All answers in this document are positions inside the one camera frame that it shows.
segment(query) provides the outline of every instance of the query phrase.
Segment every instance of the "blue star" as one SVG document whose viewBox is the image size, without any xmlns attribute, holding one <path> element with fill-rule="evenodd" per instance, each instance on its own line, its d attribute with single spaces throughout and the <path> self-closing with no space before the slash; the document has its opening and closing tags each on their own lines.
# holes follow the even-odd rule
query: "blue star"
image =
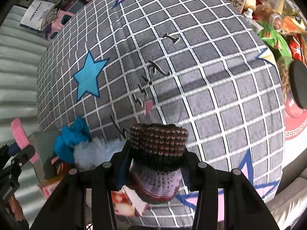
<svg viewBox="0 0 307 230">
<path fill-rule="evenodd" d="M 83 68 L 73 74 L 74 79 L 78 83 L 77 101 L 86 93 L 90 93 L 99 97 L 99 87 L 97 77 L 105 67 L 110 58 L 94 61 L 90 51 L 87 52 Z"/>
</svg>

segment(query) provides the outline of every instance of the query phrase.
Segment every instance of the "pink toy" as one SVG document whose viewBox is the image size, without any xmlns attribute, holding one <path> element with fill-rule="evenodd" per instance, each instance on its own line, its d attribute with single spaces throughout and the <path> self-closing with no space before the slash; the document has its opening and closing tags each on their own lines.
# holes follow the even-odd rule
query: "pink toy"
<svg viewBox="0 0 307 230">
<path fill-rule="evenodd" d="M 21 149 L 24 149 L 27 147 L 30 142 L 28 140 L 27 134 L 22 128 L 22 124 L 19 118 L 15 118 L 11 122 L 11 128 L 13 131 L 13 136 L 15 138 L 16 143 Z M 30 159 L 30 162 L 34 164 L 39 159 L 39 155 L 37 152 L 35 152 L 34 156 Z"/>
<path fill-rule="evenodd" d="M 64 25 L 70 20 L 70 18 L 74 17 L 75 14 L 59 10 L 57 18 L 55 22 L 51 24 L 51 31 L 48 33 L 48 40 L 52 41 L 56 35 L 62 30 Z"/>
</svg>

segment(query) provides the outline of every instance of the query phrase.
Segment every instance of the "white grid pattern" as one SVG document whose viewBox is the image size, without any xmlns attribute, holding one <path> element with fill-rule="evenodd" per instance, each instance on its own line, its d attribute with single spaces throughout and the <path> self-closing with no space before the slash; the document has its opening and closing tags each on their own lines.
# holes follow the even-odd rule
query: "white grid pattern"
<svg viewBox="0 0 307 230">
<path fill-rule="evenodd" d="M 159 46 L 161 47 L 162 51 L 163 51 L 163 56 L 162 57 L 159 57 L 155 60 L 152 60 L 154 62 L 158 62 L 160 60 L 163 60 L 165 59 L 169 65 L 169 68 L 170 68 L 170 71 L 171 71 L 171 75 L 170 76 L 167 76 L 167 77 L 163 77 L 163 78 L 160 78 L 158 80 L 154 80 L 153 81 L 153 84 L 151 86 L 149 85 L 145 85 L 143 86 L 142 88 L 144 89 L 150 89 L 151 91 L 151 94 L 153 96 L 153 100 L 155 101 L 155 105 L 153 107 L 153 109 L 157 109 L 158 113 L 159 113 L 159 116 L 161 118 L 161 121 L 162 123 L 166 123 L 166 119 L 165 119 L 165 112 L 162 111 L 161 107 L 164 106 L 164 105 L 168 105 L 170 103 L 173 103 L 173 102 L 176 102 L 176 101 L 183 101 L 184 103 L 184 106 L 185 106 L 185 110 L 187 111 L 187 114 L 188 114 L 188 118 L 186 119 L 183 119 L 183 120 L 179 120 L 176 124 L 178 126 L 182 126 L 182 125 L 185 125 L 187 123 L 191 124 L 192 126 L 192 129 L 194 131 L 194 134 L 195 134 L 195 141 L 192 141 L 190 143 L 187 144 L 187 148 L 191 148 L 191 147 L 194 147 L 194 146 L 197 146 L 198 149 L 199 149 L 199 153 L 200 153 L 200 156 L 201 156 L 201 159 L 203 161 L 206 161 L 210 164 L 214 164 L 216 162 L 219 162 L 219 161 L 222 161 L 222 160 L 227 160 L 227 164 L 228 164 L 228 170 L 231 170 L 232 169 L 232 163 L 231 163 L 231 158 L 237 154 L 240 154 L 240 153 L 243 153 L 245 152 L 246 150 L 248 149 L 252 149 L 252 147 L 254 146 L 257 146 L 258 144 L 260 143 L 263 143 L 263 142 L 266 142 L 267 143 L 267 151 L 268 151 L 268 155 L 265 156 L 264 158 L 260 159 L 260 160 L 257 160 L 256 162 L 253 162 L 253 166 L 256 166 L 258 164 L 261 164 L 262 162 L 267 162 L 267 165 L 268 165 L 268 171 L 265 173 L 265 174 L 262 174 L 258 177 L 255 177 L 254 178 L 254 181 L 262 178 L 262 177 L 267 177 L 267 182 L 269 181 L 269 177 L 270 177 L 270 174 L 277 170 L 278 168 L 280 168 L 281 166 L 281 163 L 279 165 L 277 165 L 276 167 L 274 167 L 272 170 L 270 170 L 270 159 L 272 156 L 278 154 L 279 152 L 283 151 L 283 148 L 281 149 L 278 149 L 276 151 L 274 151 L 273 153 L 270 153 L 270 146 L 269 146 L 269 139 L 278 135 L 278 134 L 282 134 L 283 135 L 283 141 L 285 139 L 285 136 L 284 136 L 284 123 L 283 123 L 283 116 L 282 116 L 282 110 L 284 108 L 284 105 L 280 104 L 279 102 L 279 99 L 278 99 L 278 94 L 277 94 L 277 89 L 280 89 L 280 84 L 274 84 L 274 81 L 273 81 L 273 78 L 272 78 L 272 75 L 271 75 L 271 71 L 274 71 L 272 68 L 270 68 L 270 65 L 267 64 L 266 62 L 263 62 L 263 65 L 262 66 L 259 66 L 259 67 L 256 67 L 256 68 L 252 68 L 251 65 L 248 63 L 245 55 L 248 54 L 248 53 L 254 53 L 254 52 L 258 52 L 260 53 L 262 50 L 264 50 L 266 47 L 264 45 L 262 46 L 258 46 L 253 35 L 251 34 L 251 29 L 249 28 L 246 28 L 246 26 L 244 25 L 244 23 L 239 19 L 241 16 L 235 14 L 232 9 L 230 9 L 228 7 L 228 4 L 229 3 L 225 3 L 224 1 L 220 0 L 221 1 L 221 4 L 219 5 L 214 5 L 214 6 L 208 6 L 203 0 L 199 0 L 203 3 L 203 5 L 205 6 L 204 9 L 199 9 L 197 11 L 193 11 L 191 12 L 186 3 L 188 2 L 191 2 L 191 1 L 195 1 L 195 0 L 187 0 L 187 1 L 184 1 L 182 2 L 181 0 L 177 0 L 178 3 L 174 4 L 174 5 L 170 5 L 170 6 L 167 6 L 167 7 L 164 7 L 161 3 L 161 0 L 153 0 L 151 2 L 148 2 L 146 3 L 145 5 L 141 5 L 140 2 L 143 1 L 143 0 L 135 0 L 138 7 L 136 9 L 133 9 L 127 13 L 124 12 L 124 6 L 122 4 L 120 4 L 120 8 L 121 8 L 121 11 L 122 11 L 122 17 L 124 18 L 125 20 L 125 24 L 122 25 L 122 27 L 120 28 L 117 28 L 116 30 L 114 30 L 113 28 L 113 21 L 111 20 L 111 16 L 114 15 L 115 13 L 118 13 L 118 12 L 112 12 L 112 10 L 110 9 L 112 7 L 112 4 L 114 3 L 113 1 L 111 1 L 110 3 L 107 3 L 106 1 L 107 0 L 101 0 L 100 2 L 98 2 L 99 0 L 94 0 L 93 1 L 93 4 L 94 4 L 94 7 L 92 8 L 94 10 L 94 14 L 95 14 L 95 17 L 96 17 L 96 20 L 93 22 L 93 23 L 96 23 L 96 27 L 94 27 L 92 30 L 95 30 L 96 29 L 96 40 L 97 40 L 97 43 L 91 47 L 90 49 L 87 49 L 87 41 L 89 41 L 90 39 L 87 38 L 88 34 L 90 33 L 90 31 L 88 32 L 88 27 L 89 25 L 87 24 L 87 13 L 89 12 L 86 12 L 86 8 L 88 6 L 90 6 L 90 4 L 88 4 L 87 6 L 84 7 L 84 9 L 78 13 L 77 17 L 76 17 L 76 30 L 77 30 L 77 34 L 76 36 L 73 38 L 72 37 L 72 34 L 74 32 L 71 32 L 71 28 L 72 28 L 72 21 L 69 22 L 68 25 L 65 26 L 64 29 L 66 29 L 67 27 L 69 27 L 69 30 L 67 30 L 67 32 L 64 34 L 63 32 L 65 30 L 63 30 L 63 32 L 61 34 L 58 35 L 58 37 L 52 42 L 51 46 L 50 46 L 50 49 L 48 51 L 48 57 L 46 56 L 46 54 L 43 56 L 42 58 L 42 63 L 39 65 L 39 76 L 38 76 L 38 82 L 37 82 L 37 90 L 38 90 L 38 108 L 39 108 L 39 118 L 41 120 L 41 122 L 43 122 L 44 120 L 47 121 L 47 124 L 44 124 L 44 129 L 45 128 L 48 128 L 50 125 L 52 125 L 53 123 L 55 123 L 57 120 L 60 120 L 60 125 L 57 125 L 57 126 L 62 126 L 63 125 L 63 122 L 62 122 L 62 117 L 67 117 L 67 110 L 69 109 L 73 109 L 74 111 L 74 115 L 76 116 L 76 106 L 81 104 L 82 103 L 82 106 L 83 106 L 83 110 L 84 110 L 84 115 L 83 115 L 83 118 L 85 118 L 86 120 L 86 123 L 89 125 L 89 122 L 88 122 L 88 116 L 90 115 L 93 115 L 93 114 L 96 114 L 97 115 L 97 118 L 98 118 L 98 121 L 99 121 L 99 127 L 97 128 L 91 128 L 91 132 L 95 132 L 96 130 L 102 130 L 102 133 L 103 133 L 103 137 L 106 139 L 106 134 L 104 132 L 104 128 L 105 127 L 108 127 L 108 126 L 111 126 L 112 123 L 106 123 L 106 124 L 102 124 L 101 122 L 101 119 L 100 119 L 100 116 L 99 116 L 99 110 L 103 109 L 103 108 L 106 108 L 108 106 L 111 106 L 112 108 L 112 112 L 113 112 L 113 116 L 114 116 L 114 119 L 115 119 L 115 122 L 117 124 L 121 123 L 121 122 L 124 122 L 125 120 L 128 120 L 128 119 L 132 119 L 132 118 L 135 118 L 137 122 L 140 122 L 140 115 L 142 115 L 144 113 L 143 110 L 141 111 L 137 111 L 136 109 L 136 106 L 133 102 L 133 99 L 132 99 L 132 94 L 134 93 L 137 93 L 138 92 L 138 89 L 133 89 L 133 90 L 130 90 L 129 88 L 129 85 L 128 85 L 128 81 L 127 81 L 127 75 L 130 74 L 130 73 L 134 73 L 136 71 L 139 71 L 139 70 L 144 70 L 145 71 L 145 76 L 147 78 L 150 78 L 150 75 L 148 73 L 148 69 L 147 69 L 147 66 L 148 66 L 148 63 L 146 63 L 147 60 L 145 60 L 142 56 L 142 53 L 141 53 L 141 50 L 144 49 L 145 47 L 148 47 L 150 46 L 151 44 L 153 43 L 158 43 Z M 105 5 L 102 6 L 101 8 L 97 9 L 97 7 L 99 6 L 99 4 L 101 3 L 104 3 L 105 2 Z M 150 4 L 153 4 L 153 3 L 158 3 L 161 7 L 160 10 L 158 11 L 155 11 L 153 13 L 149 13 L 149 14 L 146 14 L 145 11 L 144 11 L 144 7 L 147 6 L 147 5 L 150 5 Z M 172 17 L 168 10 L 167 9 L 170 9 L 176 5 L 182 5 L 188 12 L 187 13 L 183 13 L 183 14 L 180 14 L 178 16 L 174 16 Z M 215 8 L 219 8 L 219 7 L 225 7 L 227 8 L 231 13 L 232 15 L 231 16 L 228 16 L 228 17 L 223 17 L 223 18 L 219 18 L 217 16 L 217 14 L 214 12 L 213 9 Z M 135 20 L 132 20 L 130 22 L 128 22 L 128 19 L 127 19 L 127 16 L 132 14 L 133 12 L 135 12 L 136 10 L 140 9 L 140 11 L 142 12 L 143 16 L 141 18 L 145 18 L 147 23 L 149 24 L 149 27 L 143 29 L 143 30 L 140 30 L 138 31 L 137 33 L 133 33 L 132 32 L 132 29 L 131 29 L 131 24 L 133 22 L 136 22 L 138 20 L 140 20 L 141 18 L 137 18 Z M 215 20 L 212 20 L 210 22 L 206 22 L 206 23 L 201 23 L 197 17 L 196 17 L 196 13 L 197 12 L 201 12 L 201 11 L 205 11 L 205 10 L 209 10 L 215 17 Z M 155 13 L 158 13 L 160 11 L 164 11 L 167 16 L 168 16 L 168 19 L 164 20 L 164 21 L 161 21 L 155 25 L 153 25 L 149 19 L 149 16 L 150 15 L 154 15 Z M 104 13 L 107 14 L 107 18 L 105 20 L 103 20 L 100 24 L 99 24 L 99 17 L 102 16 Z M 195 26 L 190 26 L 190 27 L 187 27 L 185 29 L 180 29 L 179 25 L 176 23 L 175 19 L 177 18 L 180 18 L 182 16 L 185 16 L 185 15 L 191 15 L 192 18 L 197 22 L 197 25 Z M 228 20 L 228 19 L 232 19 L 232 18 L 237 18 L 238 22 L 243 26 L 243 30 L 241 31 L 236 31 L 236 32 L 233 32 L 231 33 L 228 28 L 225 26 L 225 24 L 223 23 L 223 21 L 225 20 Z M 110 35 L 106 36 L 105 38 L 103 39 L 100 39 L 99 38 L 99 28 L 98 26 L 101 25 L 102 23 L 108 21 L 109 24 L 110 24 L 110 28 L 111 28 L 111 35 L 113 36 L 113 40 L 114 40 L 114 46 L 115 46 L 115 49 L 116 49 L 116 53 L 117 53 L 117 56 L 118 58 L 116 58 L 114 61 L 108 63 L 108 66 L 111 66 L 113 64 L 115 64 L 117 61 L 119 61 L 120 63 L 120 67 L 121 67 L 121 71 L 122 71 L 122 74 L 113 79 L 112 81 L 108 81 L 108 76 L 107 76 L 107 73 L 106 73 L 106 69 L 103 70 L 103 73 L 104 73 L 104 77 L 105 77 L 105 80 L 106 80 L 106 85 L 103 85 L 99 88 L 99 90 L 103 90 L 105 88 L 107 88 L 108 90 L 108 94 L 109 94 L 109 99 L 110 99 L 110 102 L 109 103 L 106 103 L 100 107 L 98 107 L 98 104 L 97 104 L 97 99 L 94 98 L 94 101 L 95 101 L 95 109 L 86 113 L 86 110 L 85 110 L 85 105 L 84 105 L 84 102 L 85 100 L 87 100 L 91 95 L 86 95 L 84 97 L 82 97 L 80 99 L 80 101 L 76 102 L 76 101 L 73 101 L 73 106 L 71 108 L 67 108 L 66 107 L 66 102 L 65 100 L 70 97 L 71 99 L 73 99 L 73 93 L 76 93 L 76 88 L 73 88 L 72 87 L 72 73 L 71 73 L 71 68 L 74 66 L 74 65 L 77 65 L 77 69 L 79 70 L 79 61 L 86 55 L 87 53 L 87 50 L 93 50 L 95 47 L 98 46 L 99 48 L 99 51 L 100 51 L 100 55 L 97 56 L 95 58 L 95 60 L 99 59 L 99 58 L 103 58 L 103 56 L 113 47 L 113 46 L 110 46 L 106 51 L 103 52 L 102 50 L 102 47 L 101 47 L 101 44 L 103 43 L 103 41 L 108 38 Z M 170 36 L 173 36 L 173 35 L 180 35 L 180 38 L 182 39 L 182 41 L 185 43 L 186 45 L 186 48 L 185 49 L 181 49 L 181 50 L 178 50 L 178 51 L 175 51 L 173 53 L 167 53 L 163 43 L 162 43 L 162 39 L 159 37 L 155 27 L 157 27 L 158 25 L 161 25 L 167 21 L 170 21 L 173 23 L 173 25 L 175 26 L 177 32 L 175 33 L 171 33 L 169 34 Z M 214 23 L 221 23 L 221 25 L 223 26 L 223 28 L 226 30 L 227 32 L 227 35 L 225 36 L 221 36 L 221 37 L 216 37 L 216 38 L 212 38 L 210 37 L 210 34 L 207 32 L 207 30 L 205 29 L 205 26 L 207 25 L 211 25 L 211 24 L 214 24 Z M 81 32 L 79 32 L 79 28 L 82 27 L 82 25 L 85 24 L 85 28 L 83 30 L 81 30 Z M 123 39 L 123 40 L 120 40 L 120 41 L 116 41 L 116 37 L 115 37 L 115 33 L 118 32 L 119 30 L 123 29 L 125 26 L 128 27 L 128 30 L 129 30 L 129 33 L 130 33 L 130 36 L 128 36 L 126 39 Z M 187 40 L 187 38 L 185 37 L 184 33 L 191 30 L 191 29 L 194 29 L 194 28 L 201 28 L 202 31 L 205 33 L 206 37 L 208 38 L 207 41 L 203 41 L 199 44 L 195 44 L 193 46 L 191 46 Z M 140 33 L 143 33 L 145 31 L 147 31 L 148 29 L 151 29 L 156 37 L 155 40 L 143 45 L 142 47 L 139 47 L 138 46 L 138 42 L 135 38 L 136 35 L 140 34 Z M 82 36 L 80 39 L 79 39 L 79 35 L 85 31 L 85 36 Z M 240 34 L 243 34 L 243 33 L 247 33 L 250 38 L 252 39 L 252 41 L 254 42 L 255 44 L 255 47 L 253 48 L 250 48 L 250 49 L 247 49 L 247 50 L 241 50 L 239 44 L 237 43 L 237 41 L 235 40 L 234 36 L 236 35 L 240 35 Z M 118 48 L 118 45 L 124 41 L 126 41 L 127 39 L 131 38 L 135 44 L 135 47 L 136 49 L 135 50 L 132 50 L 132 51 L 129 51 L 128 53 L 124 54 L 121 56 L 120 52 L 119 52 L 119 48 Z M 221 50 L 217 47 L 216 45 L 216 42 L 217 41 L 221 41 L 223 39 L 227 39 L 227 38 L 230 38 L 234 44 L 236 45 L 237 49 L 238 49 L 238 52 L 237 53 L 233 53 L 233 54 L 229 54 L 229 55 L 224 55 L 222 54 Z M 76 39 L 76 44 L 74 44 L 73 46 L 71 45 L 72 43 L 72 40 Z M 84 47 L 85 47 L 85 53 L 83 53 L 81 56 L 77 56 L 77 50 L 79 48 L 79 42 L 82 41 L 83 39 L 85 39 L 85 43 L 84 43 Z M 218 58 L 215 58 L 215 59 L 212 59 L 212 60 L 209 60 L 209 61 L 206 61 L 206 62 L 201 62 L 194 49 L 196 49 L 197 47 L 201 47 L 201 46 L 204 46 L 206 44 L 212 44 L 215 48 L 215 50 L 217 51 L 219 57 Z M 64 49 L 65 47 L 68 46 L 68 53 L 64 53 Z M 71 53 L 71 49 L 73 47 L 76 46 L 76 51 L 75 52 L 72 52 Z M 181 71 L 176 71 L 175 70 L 175 67 L 171 61 L 171 57 L 173 56 L 176 56 L 177 54 L 180 54 L 180 53 L 183 53 L 185 51 L 189 51 L 191 53 L 191 55 L 193 56 L 195 62 L 197 65 L 195 66 L 192 66 L 192 67 L 188 67 L 188 68 L 185 68 Z M 123 67 L 123 62 L 122 62 L 122 59 L 125 57 L 125 56 L 128 56 L 129 54 L 131 53 L 137 53 L 141 62 L 142 62 L 142 65 L 139 66 L 139 67 L 136 67 L 136 68 L 133 68 L 131 70 L 128 70 L 128 71 L 125 71 L 124 70 L 124 67 Z M 68 67 L 68 70 L 63 73 L 63 69 L 62 69 L 62 65 L 67 65 L 67 63 L 65 63 L 63 61 L 63 59 L 68 56 L 68 58 L 70 58 L 71 56 L 75 57 L 75 62 L 72 64 L 72 63 L 69 63 L 69 67 Z M 237 56 L 242 56 L 243 59 L 244 59 L 244 63 L 247 65 L 247 67 L 249 68 L 248 71 L 244 71 L 244 72 L 241 72 L 239 74 L 233 74 L 231 72 L 231 70 L 228 68 L 228 65 L 227 65 L 227 60 L 229 59 L 232 59 L 234 57 L 237 57 Z M 210 83 L 209 80 L 208 80 L 208 77 L 206 76 L 206 73 L 204 71 L 204 67 L 207 67 L 207 66 L 210 66 L 212 64 L 215 64 L 215 63 L 218 63 L 218 62 L 222 62 L 223 65 L 224 65 L 224 68 L 226 70 L 226 72 L 228 73 L 229 77 L 228 78 L 225 78 L 223 80 L 218 80 L 216 82 L 212 82 Z M 52 74 L 53 74 L 53 70 L 56 70 L 56 75 L 55 77 L 52 77 Z M 181 81 L 180 81 L 180 78 L 179 76 L 182 75 L 182 74 L 187 74 L 193 70 L 199 70 L 200 73 L 201 73 L 201 76 L 202 78 L 205 80 L 206 82 L 206 85 L 202 86 L 202 87 L 198 87 L 198 88 L 195 88 L 195 89 L 192 89 L 188 92 L 185 92 L 183 87 L 182 87 L 182 84 L 181 84 Z M 270 80 L 272 82 L 272 86 L 270 86 L 269 88 L 266 88 L 266 89 L 263 89 L 262 91 L 259 91 L 259 87 L 257 85 L 257 80 L 256 80 L 256 77 L 255 77 L 255 73 L 257 72 L 261 72 L 261 71 L 264 71 L 264 70 L 267 70 L 267 72 L 269 73 L 269 76 L 270 76 Z M 64 79 L 63 79 L 63 76 L 66 74 L 66 73 L 69 73 L 69 77 L 70 79 L 69 80 L 66 80 L 64 83 Z M 253 81 L 254 81 L 254 84 L 255 84 L 255 87 L 256 87 L 256 93 L 255 94 L 251 94 L 249 96 L 246 96 L 244 98 L 241 98 L 240 96 L 240 92 L 239 92 L 239 87 L 238 87 L 238 84 L 237 84 L 237 80 L 239 78 L 242 78 L 242 77 L 247 77 L 249 75 L 252 75 L 253 77 Z M 51 83 L 51 78 L 49 77 L 52 77 L 53 79 L 56 80 L 55 84 L 51 87 L 51 90 L 52 90 L 52 95 L 53 95 L 53 98 L 50 100 L 50 101 L 46 101 L 46 98 L 48 97 L 48 93 L 50 91 L 47 92 L 47 87 L 49 86 L 49 83 Z M 123 78 L 124 80 L 124 83 L 125 83 L 125 88 L 127 90 L 127 92 L 122 95 L 122 96 L 119 96 L 118 98 L 116 99 L 113 99 L 112 98 L 112 94 L 111 94 L 111 90 L 110 90 L 110 85 L 115 83 L 116 81 L 118 81 L 119 79 Z M 158 95 L 154 89 L 154 86 L 157 85 L 157 84 L 161 84 L 163 82 L 166 82 L 166 81 L 169 81 L 169 80 L 175 80 L 175 83 L 179 89 L 179 95 L 176 95 L 176 96 L 173 96 L 171 98 L 168 98 L 164 101 L 159 101 L 158 99 Z M 227 103 L 223 106 L 218 106 L 218 102 L 217 102 L 217 99 L 216 99 L 216 95 L 214 93 L 214 88 L 215 87 L 218 87 L 219 85 L 221 84 L 225 84 L 227 82 L 231 82 L 233 85 L 234 85 L 234 89 L 235 89 L 235 93 L 236 93 L 236 96 L 238 98 L 237 101 L 234 101 L 234 102 L 231 102 L 231 103 Z M 59 82 L 62 83 L 63 87 L 61 89 L 58 88 L 58 84 Z M 59 91 L 61 91 L 62 89 L 64 90 L 64 87 L 65 85 L 70 82 L 70 88 L 71 88 L 71 92 L 70 94 L 64 94 L 64 106 L 65 106 L 65 111 L 64 113 L 62 113 L 60 111 L 59 113 L 59 116 L 56 117 L 56 114 L 55 114 L 55 110 L 51 110 L 51 111 L 48 111 L 49 109 L 49 103 L 52 103 L 53 104 L 53 108 L 55 108 L 57 105 L 60 105 L 60 103 L 62 101 L 59 101 Z M 53 94 L 53 88 L 56 86 L 56 91 L 57 93 L 56 94 Z M 198 94 L 200 93 L 201 91 L 209 91 L 210 95 L 211 95 L 211 98 L 212 98 L 212 102 L 213 102 L 213 105 L 214 105 L 214 109 L 213 110 L 209 110 L 207 112 L 204 112 L 204 113 L 200 113 L 198 115 L 193 115 L 193 112 L 192 112 L 192 109 L 191 109 L 191 105 L 189 104 L 188 102 L 188 97 L 191 96 L 191 95 L 195 95 L 195 94 Z M 262 100 L 261 100 L 261 95 L 263 94 L 267 94 L 268 92 L 270 91 L 274 91 L 275 92 L 275 95 L 277 97 L 277 101 L 278 101 L 278 108 L 276 109 L 273 109 L 272 111 L 270 112 L 267 112 L 265 113 L 264 112 L 264 108 L 263 108 L 263 104 L 262 104 Z M 54 104 L 54 99 L 55 97 L 57 97 L 57 100 L 58 100 L 58 103 L 57 104 Z M 121 101 L 122 99 L 128 97 L 130 103 L 131 103 L 131 106 L 132 106 L 132 110 L 133 110 L 133 113 L 131 115 L 126 115 L 125 117 L 122 117 L 120 119 L 117 118 L 117 114 L 116 114 L 116 110 L 114 108 L 114 103 L 116 102 L 119 102 Z M 248 102 L 254 98 L 258 98 L 259 101 L 260 101 L 260 107 L 261 107 L 261 112 L 262 112 L 262 115 L 252 119 L 252 120 L 249 120 L 247 121 L 246 119 L 246 116 L 245 116 L 245 111 L 244 111 L 244 108 L 243 108 L 243 103 L 245 102 Z M 237 125 L 235 127 L 231 127 L 230 129 L 225 129 L 224 128 L 224 122 L 222 120 L 222 117 L 221 117 L 221 112 L 223 111 L 226 111 L 230 108 L 233 108 L 235 106 L 239 106 L 240 108 L 240 111 L 241 111 L 241 114 L 242 114 L 242 119 L 243 119 L 243 124 L 240 124 L 240 125 Z M 281 121 L 282 121 L 282 127 L 278 130 L 276 130 L 274 133 L 272 134 L 269 134 L 268 133 L 268 126 L 267 126 L 267 122 L 266 122 L 266 118 L 270 115 L 273 115 L 277 112 L 280 112 L 280 115 L 281 115 Z M 49 115 L 50 114 L 54 114 L 54 120 L 50 120 L 50 117 Z M 200 119 L 204 119 L 210 115 L 216 115 L 217 116 L 217 119 L 218 119 L 218 122 L 219 122 L 219 125 L 220 125 L 220 128 L 221 128 L 221 132 L 220 133 L 217 133 L 217 134 L 214 134 L 212 136 L 209 136 L 209 137 L 206 137 L 206 138 L 201 138 L 200 137 L 200 133 L 199 133 L 199 129 L 197 127 L 197 123 L 196 121 L 197 120 L 200 120 Z M 257 123 L 259 121 L 263 120 L 264 122 L 264 125 L 265 125 L 265 137 L 251 143 L 251 139 L 250 139 L 250 134 L 249 134 L 249 130 L 248 130 L 248 126 L 250 125 L 253 125 L 254 123 Z M 247 136 L 247 145 L 238 149 L 238 150 L 235 150 L 235 151 L 230 151 L 229 150 L 229 147 L 228 147 L 228 140 L 227 140 L 227 135 L 230 134 L 230 133 L 234 133 L 234 132 L 237 132 L 238 130 L 240 129 L 244 129 L 245 130 L 245 133 L 246 133 L 246 136 Z M 225 145 L 225 154 L 222 154 L 218 157 L 215 157 L 215 158 L 211 158 L 211 159 L 208 159 L 206 158 L 205 156 L 205 152 L 203 150 L 203 144 L 209 142 L 209 141 L 212 141 L 214 139 L 217 139 L 217 138 L 220 138 L 222 137 L 223 140 L 224 140 L 224 145 Z M 184 191 L 185 193 L 188 193 L 187 191 L 187 188 L 186 187 L 183 187 L 181 188 L 181 191 Z M 173 205 L 173 203 L 169 203 L 168 206 L 167 206 L 167 209 L 168 211 L 170 212 L 170 215 L 159 215 L 160 211 L 158 210 L 159 207 L 150 207 L 150 211 L 152 212 L 152 215 L 146 215 L 144 216 L 143 218 L 140 218 L 140 222 L 141 222 L 141 225 L 147 225 L 149 226 L 146 222 L 144 222 L 144 220 L 146 218 L 155 218 L 156 220 L 156 223 L 157 225 L 156 226 L 160 226 L 160 223 L 159 223 L 159 218 L 172 218 L 173 220 L 173 223 L 174 223 L 174 226 L 175 227 L 181 227 L 182 225 L 177 222 L 177 218 L 178 217 L 193 217 L 194 216 L 194 212 L 191 210 L 191 213 L 187 213 L 187 214 L 184 214 L 184 215 L 176 215 L 173 211 L 173 207 L 175 207 L 176 205 Z M 191 224 L 191 221 L 189 222 L 185 222 L 184 225 L 190 225 Z"/>
</svg>

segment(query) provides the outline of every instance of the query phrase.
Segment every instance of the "plastic bottle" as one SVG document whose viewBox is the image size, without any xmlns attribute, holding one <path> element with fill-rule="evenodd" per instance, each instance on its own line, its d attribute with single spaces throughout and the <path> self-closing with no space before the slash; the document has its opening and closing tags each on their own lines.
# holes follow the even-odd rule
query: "plastic bottle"
<svg viewBox="0 0 307 230">
<path fill-rule="evenodd" d="M 252 14 L 253 10 L 248 8 L 248 10 L 243 13 L 243 17 L 247 21 L 248 25 L 253 29 L 253 31 L 258 34 L 261 30 L 263 30 L 263 27 L 253 20 Z"/>
<path fill-rule="evenodd" d="M 243 17 L 245 18 L 246 21 L 249 21 L 248 19 L 251 19 L 251 20 L 253 19 L 252 14 L 253 14 L 253 10 L 251 8 L 248 8 L 248 10 L 243 13 Z"/>
</svg>

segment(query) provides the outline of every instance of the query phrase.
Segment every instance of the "corrugated wall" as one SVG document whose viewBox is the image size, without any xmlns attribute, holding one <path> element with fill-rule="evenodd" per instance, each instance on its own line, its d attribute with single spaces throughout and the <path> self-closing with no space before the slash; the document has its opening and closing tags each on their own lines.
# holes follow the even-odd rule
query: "corrugated wall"
<svg viewBox="0 0 307 230">
<path fill-rule="evenodd" d="M 14 6 L 0 27 L 0 143 L 13 142 L 10 122 L 19 117 L 29 135 L 38 131 L 36 75 L 49 42 L 19 26 L 26 9 Z M 31 225 L 44 204 L 31 163 L 23 167 L 15 193 Z"/>
</svg>

